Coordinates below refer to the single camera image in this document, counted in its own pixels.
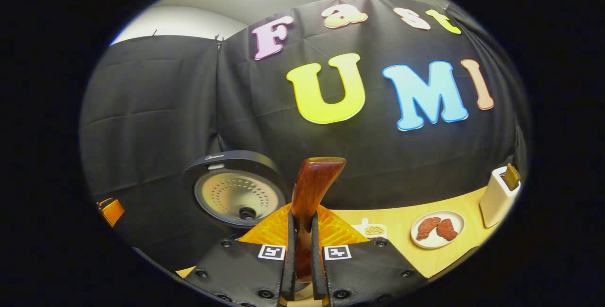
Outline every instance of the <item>meat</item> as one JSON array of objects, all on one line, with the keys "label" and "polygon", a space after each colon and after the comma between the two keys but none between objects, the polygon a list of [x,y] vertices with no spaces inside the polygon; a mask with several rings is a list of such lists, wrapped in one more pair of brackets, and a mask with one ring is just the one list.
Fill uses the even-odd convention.
[{"label": "meat", "polygon": [[430,217],[422,221],[422,223],[420,223],[418,226],[418,236],[416,237],[416,240],[424,240],[425,238],[428,238],[428,234],[433,230],[433,228],[437,227],[439,221],[441,221],[441,218],[439,217]]},{"label": "meat", "polygon": [[454,226],[452,225],[452,221],[450,219],[445,219],[437,225],[437,235],[445,238],[448,241],[451,241],[458,236],[458,233],[454,231]]}]

